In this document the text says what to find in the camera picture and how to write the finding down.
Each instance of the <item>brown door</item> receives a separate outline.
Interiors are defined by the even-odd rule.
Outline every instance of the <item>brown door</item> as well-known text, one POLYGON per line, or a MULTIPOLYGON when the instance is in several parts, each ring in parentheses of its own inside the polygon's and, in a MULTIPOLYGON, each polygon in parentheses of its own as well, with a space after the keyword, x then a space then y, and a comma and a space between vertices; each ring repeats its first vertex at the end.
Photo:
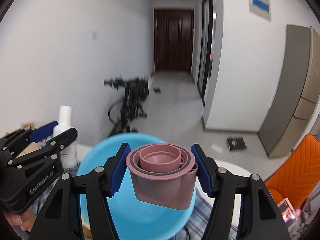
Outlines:
POLYGON ((193 11, 155 10, 155 70, 191 73, 193 11))

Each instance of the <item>bottle cap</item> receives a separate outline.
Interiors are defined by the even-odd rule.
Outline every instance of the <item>bottle cap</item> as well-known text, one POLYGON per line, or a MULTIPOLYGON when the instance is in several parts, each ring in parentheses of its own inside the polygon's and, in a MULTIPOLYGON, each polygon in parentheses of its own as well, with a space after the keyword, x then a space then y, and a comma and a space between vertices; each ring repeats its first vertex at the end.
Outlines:
POLYGON ((72 107, 60 106, 59 125, 71 126, 72 107))

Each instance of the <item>white bottle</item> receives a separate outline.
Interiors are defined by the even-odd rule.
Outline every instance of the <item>white bottle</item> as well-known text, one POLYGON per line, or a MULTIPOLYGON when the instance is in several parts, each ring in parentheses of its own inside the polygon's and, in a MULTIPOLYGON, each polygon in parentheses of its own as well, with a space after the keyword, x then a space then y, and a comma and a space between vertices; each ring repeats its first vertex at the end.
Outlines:
MULTIPOLYGON (((60 106, 59 124, 53 128, 53 137, 71 128, 72 108, 70 106, 60 106)), ((62 166, 71 169, 78 166, 76 141, 60 152, 62 166)))

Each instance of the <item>glass sliding door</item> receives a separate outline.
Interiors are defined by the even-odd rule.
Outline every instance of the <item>glass sliding door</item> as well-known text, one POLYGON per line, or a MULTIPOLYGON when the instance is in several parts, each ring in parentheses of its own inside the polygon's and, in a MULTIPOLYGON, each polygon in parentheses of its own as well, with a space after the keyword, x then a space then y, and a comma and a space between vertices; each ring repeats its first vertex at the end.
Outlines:
POLYGON ((216 17, 217 17, 217 4, 216 0, 212 0, 213 5, 213 14, 212 14, 212 42, 211 42, 211 52, 210 52, 210 62, 209 62, 209 71, 207 76, 207 85, 205 87, 204 92, 204 102, 207 100, 208 96, 208 88, 210 84, 210 78, 211 78, 211 72, 212 72, 212 63, 213 63, 213 57, 214 57, 214 43, 216 38, 216 17))
POLYGON ((210 66, 212 67, 212 49, 214 46, 213 34, 213 0, 204 0, 202 3, 202 40, 201 40, 201 57, 198 75, 198 89, 205 104, 206 87, 208 85, 208 75, 210 66))

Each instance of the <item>smartphone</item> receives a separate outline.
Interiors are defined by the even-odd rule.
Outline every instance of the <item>smartphone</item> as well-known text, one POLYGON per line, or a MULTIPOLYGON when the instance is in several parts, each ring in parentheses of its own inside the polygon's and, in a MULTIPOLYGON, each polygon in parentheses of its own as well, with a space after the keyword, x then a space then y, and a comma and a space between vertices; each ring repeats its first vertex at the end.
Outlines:
POLYGON ((291 226, 297 220, 297 214, 288 198, 282 200, 278 204, 278 208, 287 227, 291 226))

